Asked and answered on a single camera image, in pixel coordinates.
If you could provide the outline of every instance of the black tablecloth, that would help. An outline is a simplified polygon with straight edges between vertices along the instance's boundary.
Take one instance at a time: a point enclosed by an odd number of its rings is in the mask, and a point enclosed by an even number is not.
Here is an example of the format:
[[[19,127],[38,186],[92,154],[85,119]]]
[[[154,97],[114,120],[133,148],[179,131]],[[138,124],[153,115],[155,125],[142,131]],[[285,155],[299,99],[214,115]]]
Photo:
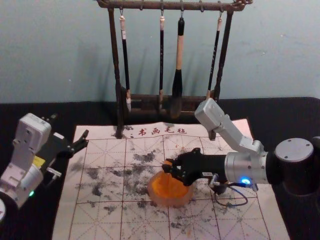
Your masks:
[[[220,106],[232,120],[247,118],[254,138],[262,142],[266,151],[273,150],[288,138],[309,140],[320,136],[320,100],[316,98],[228,99],[221,100]],[[76,125],[117,124],[113,102],[0,104],[0,173],[11,158],[18,120],[27,113],[40,117],[58,113],[53,130],[69,140],[73,139]],[[172,122],[169,118],[146,115],[131,116],[126,124],[160,121]],[[185,116],[174,123],[194,124],[197,120]],[[65,174],[67,164],[66,161],[57,162],[55,168]],[[2,226],[1,239],[51,239],[63,182],[64,175],[49,190],[37,188],[18,216]],[[295,197],[282,185],[272,187],[290,237],[320,239],[320,211],[316,204],[319,191],[310,196]]]

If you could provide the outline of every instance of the blue wall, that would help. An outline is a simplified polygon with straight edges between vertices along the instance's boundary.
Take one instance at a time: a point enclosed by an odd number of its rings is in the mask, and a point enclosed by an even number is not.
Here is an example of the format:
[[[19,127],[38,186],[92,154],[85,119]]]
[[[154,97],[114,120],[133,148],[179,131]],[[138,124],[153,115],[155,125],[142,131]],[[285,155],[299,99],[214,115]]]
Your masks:
[[[255,0],[235,12],[220,97],[320,98],[319,9],[318,0]],[[119,16],[115,11],[124,84]],[[124,16],[131,91],[157,94],[160,11],[125,9]],[[165,10],[164,16],[163,87],[170,94],[180,12]],[[183,94],[204,96],[218,13],[185,11],[183,16]],[[92,0],[1,1],[0,103],[114,101],[114,86],[106,9]]]

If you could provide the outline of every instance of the round orange container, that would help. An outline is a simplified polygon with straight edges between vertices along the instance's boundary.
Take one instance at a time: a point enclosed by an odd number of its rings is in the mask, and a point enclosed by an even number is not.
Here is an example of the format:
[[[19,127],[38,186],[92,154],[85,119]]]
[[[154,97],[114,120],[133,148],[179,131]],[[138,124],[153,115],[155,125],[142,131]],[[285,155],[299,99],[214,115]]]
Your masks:
[[[194,185],[184,186],[182,182],[164,171],[154,175],[147,186],[152,201],[159,205],[176,208],[191,200],[194,188]]]

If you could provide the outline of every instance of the brush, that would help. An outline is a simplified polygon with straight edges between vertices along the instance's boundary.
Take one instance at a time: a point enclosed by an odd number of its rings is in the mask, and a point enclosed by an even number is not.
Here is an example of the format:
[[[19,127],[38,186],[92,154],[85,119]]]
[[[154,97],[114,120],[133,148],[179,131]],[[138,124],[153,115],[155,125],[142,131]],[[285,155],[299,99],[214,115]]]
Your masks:
[[[179,117],[182,109],[182,56],[184,51],[184,29],[185,29],[185,20],[183,17],[180,17],[178,21],[178,38],[176,45],[176,66],[175,74],[172,85],[172,99],[171,99],[171,108],[170,115],[173,119]]]
[[[126,36],[126,19],[123,15],[120,16],[122,47],[123,47],[123,60],[124,60],[124,73],[125,73],[125,101],[126,106],[131,112],[131,94],[130,94],[130,81],[129,81],[129,67],[128,67],[128,53],[127,53],[127,36]]]
[[[222,18],[220,16],[218,18],[218,24],[216,26],[216,34],[215,34],[215,41],[214,41],[214,47],[213,47],[212,63],[211,63],[210,76],[209,76],[209,85],[208,85],[208,91],[206,93],[206,98],[205,99],[209,99],[210,98],[211,84],[212,84],[212,78],[213,78],[213,75],[214,75],[216,55],[217,55],[217,47],[218,47],[218,42],[219,42],[219,34],[220,34],[221,24],[222,24]]]
[[[159,110],[162,109],[164,100],[163,82],[164,82],[164,28],[165,17],[160,17],[160,83],[159,83]]]

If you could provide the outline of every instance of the paper sheet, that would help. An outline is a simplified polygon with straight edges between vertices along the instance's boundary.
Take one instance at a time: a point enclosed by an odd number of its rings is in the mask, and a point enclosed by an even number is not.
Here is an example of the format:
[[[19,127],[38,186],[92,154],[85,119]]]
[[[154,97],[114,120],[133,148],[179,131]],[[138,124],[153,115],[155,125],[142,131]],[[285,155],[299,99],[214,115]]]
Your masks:
[[[234,124],[252,137],[247,120]],[[217,135],[210,141],[199,124],[154,123],[126,126],[123,139],[114,126],[77,126],[74,139],[88,129],[88,147],[69,161],[55,220],[54,240],[202,240],[289,239],[270,185],[257,194],[238,188],[248,204],[217,204],[208,181],[199,179],[192,201],[181,208],[162,207],[147,193],[149,179],[166,158],[200,148],[204,154],[234,152]],[[222,203],[241,203],[227,190]]]

